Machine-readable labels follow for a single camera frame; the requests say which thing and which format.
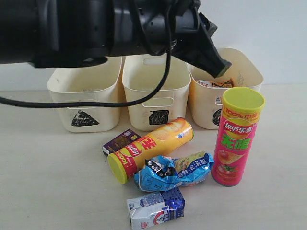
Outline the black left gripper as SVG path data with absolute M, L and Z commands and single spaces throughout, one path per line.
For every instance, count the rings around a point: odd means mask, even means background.
M 198 0 L 136 0 L 134 24 L 147 54 L 167 52 L 213 78 L 232 66 L 211 47 L 218 27 L 202 12 Z

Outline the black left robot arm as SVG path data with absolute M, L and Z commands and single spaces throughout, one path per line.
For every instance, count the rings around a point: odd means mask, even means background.
M 166 52 L 217 78 L 231 66 L 198 0 L 3 0 L 0 62 L 78 68 Z

